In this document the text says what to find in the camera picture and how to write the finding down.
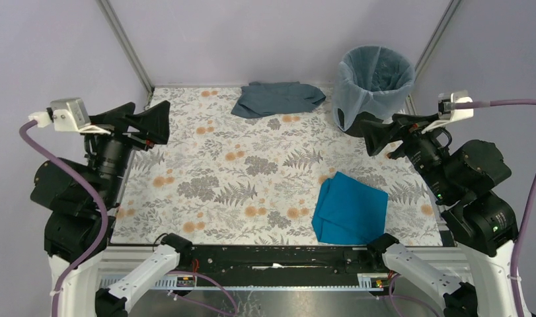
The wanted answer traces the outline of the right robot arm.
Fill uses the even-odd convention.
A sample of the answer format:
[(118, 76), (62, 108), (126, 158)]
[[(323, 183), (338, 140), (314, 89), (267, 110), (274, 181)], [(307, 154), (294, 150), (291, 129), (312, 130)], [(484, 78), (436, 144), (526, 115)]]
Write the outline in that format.
[(439, 140), (439, 116), (395, 114), (390, 123), (360, 115), (367, 153), (374, 156), (399, 142), (390, 159), (407, 158), (429, 187), (454, 241), (464, 253), (473, 280), (449, 277), (412, 254), (390, 234), (371, 241), (366, 262), (376, 272), (389, 270), (427, 294), (444, 316), (529, 316), (520, 291), (512, 287), (512, 252), (518, 227), (510, 205), (494, 188), (511, 176), (496, 145), (470, 140), (454, 153)]

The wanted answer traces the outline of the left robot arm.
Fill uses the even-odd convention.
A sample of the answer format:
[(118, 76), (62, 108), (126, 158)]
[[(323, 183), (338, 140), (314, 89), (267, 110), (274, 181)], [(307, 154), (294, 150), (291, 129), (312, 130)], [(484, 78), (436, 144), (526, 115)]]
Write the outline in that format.
[[(44, 250), (52, 272), (52, 316), (127, 316), (134, 304), (172, 270), (193, 263), (191, 241), (160, 236), (155, 251), (121, 281), (100, 287), (98, 265), (116, 221), (124, 178), (134, 151), (167, 144), (171, 105), (162, 101), (136, 113), (131, 102), (90, 116), (80, 98), (53, 101), (29, 115), (20, 136), (46, 161), (36, 171), (31, 200), (50, 210)], [(28, 130), (52, 126), (83, 136), (86, 164), (58, 158)]]

